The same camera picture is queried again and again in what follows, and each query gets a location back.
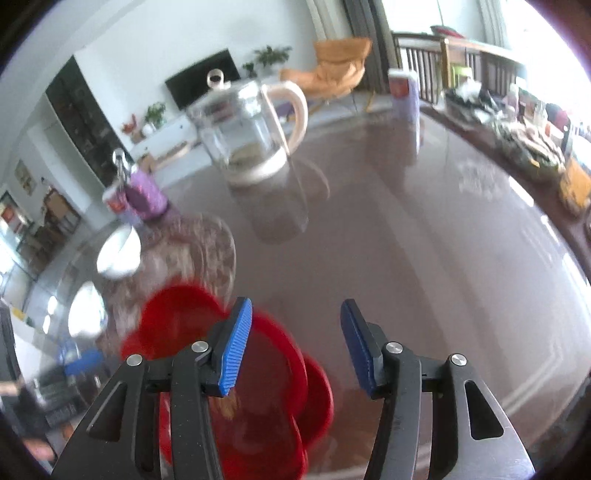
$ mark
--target chair back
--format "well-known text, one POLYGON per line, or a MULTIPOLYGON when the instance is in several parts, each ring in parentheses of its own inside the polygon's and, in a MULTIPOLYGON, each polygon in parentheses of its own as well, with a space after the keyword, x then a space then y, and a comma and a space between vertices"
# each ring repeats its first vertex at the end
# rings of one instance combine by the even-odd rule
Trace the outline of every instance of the chair back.
POLYGON ((371 51, 371 40, 365 37, 314 42, 318 64, 365 61, 371 51))

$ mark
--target blue gripper pad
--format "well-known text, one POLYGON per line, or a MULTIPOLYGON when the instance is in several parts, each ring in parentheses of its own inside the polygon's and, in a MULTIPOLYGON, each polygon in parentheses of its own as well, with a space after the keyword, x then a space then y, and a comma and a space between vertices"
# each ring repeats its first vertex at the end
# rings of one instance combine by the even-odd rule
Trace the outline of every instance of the blue gripper pad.
MULTIPOLYGON (((345 300, 341 305, 340 327, 345 336, 359 386, 370 398, 379 398, 379 391, 386 383, 381 346, 374 338, 353 299, 345 300)), ((377 325, 373 327, 373 330, 380 334, 380 340, 383 338, 382 341, 385 343, 384 333, 377 325)))
POLYGON ((222 354, 221 373, 217 383, 220 393, 224 397, 236 384, 242 355, 244 355, 248 334, 251 331, 252 302, 250 299, 244 299, 237 312, 234 308, 227 321, 235 323, 222 354))

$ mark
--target dining table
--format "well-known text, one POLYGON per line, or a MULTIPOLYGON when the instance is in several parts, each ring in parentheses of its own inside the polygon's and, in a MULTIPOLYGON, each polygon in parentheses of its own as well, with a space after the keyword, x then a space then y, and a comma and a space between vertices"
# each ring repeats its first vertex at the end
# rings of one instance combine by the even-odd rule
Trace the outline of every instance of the dining table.
MULTIPOLYGON (((326 372, 335 416, 308 478, 363 478, 378 429, 382 402, 359 386, 340 329, 346 299, 416 355, 464 355, 525 447, 588 376, 580 254, 517 174, 468 140, 430 113, 417 124, 389 109, 351 116, 309 129, 260 184, 231 186, 200 167, 164 189, 169 212, 144 226, 202 214, 222 222, 235 249, 224 301, 250 298, 326 372)), ((105 238, 79 251, 91 258, 105 238)), ((88 276, 76 271, 72 291, 88 276)), ((430 405, 423 393, 416 478, 428 470, 430 405)))

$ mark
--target orange chair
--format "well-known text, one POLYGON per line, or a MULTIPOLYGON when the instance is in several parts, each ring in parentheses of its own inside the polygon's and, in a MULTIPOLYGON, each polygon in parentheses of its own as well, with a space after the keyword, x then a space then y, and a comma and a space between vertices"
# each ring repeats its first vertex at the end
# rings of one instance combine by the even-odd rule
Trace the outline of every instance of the orange chair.
POLYGON ((318 66, 311 72, 282 69, 281 80, 299 86, 307 98, 331 100, 351 93, 365 73, 371 40, 363 37, 314 43, 318 66))

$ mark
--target balcony railing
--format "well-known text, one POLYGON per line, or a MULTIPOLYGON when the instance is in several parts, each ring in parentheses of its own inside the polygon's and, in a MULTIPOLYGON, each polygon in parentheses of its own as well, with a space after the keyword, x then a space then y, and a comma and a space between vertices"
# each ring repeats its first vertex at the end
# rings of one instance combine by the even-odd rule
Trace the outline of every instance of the balcony railing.
POLYGON ((510 50, 438 35, 392 32, 398 65, 418 73, 420 98, 436 103, 442 89, 453 87, 456 66, 472 69, 475 80, 505 96, 517 77, 526 78, 523 62, 510 50))

